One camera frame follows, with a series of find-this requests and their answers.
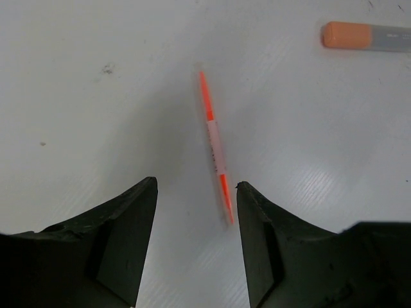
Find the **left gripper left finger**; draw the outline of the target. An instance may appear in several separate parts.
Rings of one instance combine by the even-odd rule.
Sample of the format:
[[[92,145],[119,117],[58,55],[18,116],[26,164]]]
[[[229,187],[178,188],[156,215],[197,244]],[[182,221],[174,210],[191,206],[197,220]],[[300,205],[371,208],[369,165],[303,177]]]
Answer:
[[[1,235],[2,307],[134,307],[158,187],[119,196],[40,232]]]

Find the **orange thin pen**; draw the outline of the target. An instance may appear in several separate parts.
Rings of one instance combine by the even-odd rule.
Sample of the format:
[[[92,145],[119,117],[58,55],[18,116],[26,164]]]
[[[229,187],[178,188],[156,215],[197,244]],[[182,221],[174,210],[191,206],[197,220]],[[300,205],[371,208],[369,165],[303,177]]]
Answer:
[[[218,122],[216,120],[213,95],[207,80],[206,71],[202,62],[195,64],[195,77],[198,84],[198,98],[200,108],[203,113],[205,129],[207,132],[207,140],[211,152],[211,162],[213,165],[213,173],[215,174],[214,185],[218,191],[220,198],[219,204],[222,207],[225,220],[229,225],[235,222],[233,203],[231,197],[231,185],[229,181],[227,165],[225,163],[225,155],[220,138]]]

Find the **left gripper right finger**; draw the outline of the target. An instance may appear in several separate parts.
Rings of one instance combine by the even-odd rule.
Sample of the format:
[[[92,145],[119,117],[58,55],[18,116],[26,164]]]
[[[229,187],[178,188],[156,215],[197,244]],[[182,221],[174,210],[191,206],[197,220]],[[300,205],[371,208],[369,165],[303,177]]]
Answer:
[[[251,307],[409,307],[410,224],[316,227],[237,186]]]

